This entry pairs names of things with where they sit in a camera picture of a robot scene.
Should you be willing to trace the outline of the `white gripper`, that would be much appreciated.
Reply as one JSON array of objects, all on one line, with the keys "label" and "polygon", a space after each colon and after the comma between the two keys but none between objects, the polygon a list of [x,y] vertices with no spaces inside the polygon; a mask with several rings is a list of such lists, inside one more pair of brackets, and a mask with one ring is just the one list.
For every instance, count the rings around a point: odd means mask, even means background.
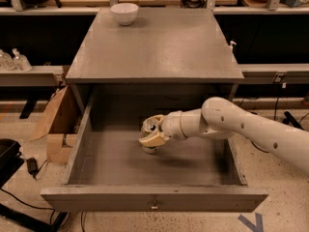
[{"label": "white gripper", "polygon": [[154,115],[144,121],[145,125],[160,125],[161,131],[143,131],[139,142],[144,147],[158,147],[164,145],[169,139],[186,140],[181,125],[181,111],[171,112],[167,115]]}]

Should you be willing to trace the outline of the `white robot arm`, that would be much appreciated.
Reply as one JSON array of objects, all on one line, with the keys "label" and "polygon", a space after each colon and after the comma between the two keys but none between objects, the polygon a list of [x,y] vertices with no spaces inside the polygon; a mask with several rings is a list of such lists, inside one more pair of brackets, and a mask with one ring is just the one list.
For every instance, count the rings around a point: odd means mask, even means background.
[{"label": "white robot arm", "polygon": [[199,109],[147,118],[143,122],[139,142],[151,154],[170,139],[226,139],[233,132],[309,175],[308,131],[252,114],[219,97],[205,100]]}]

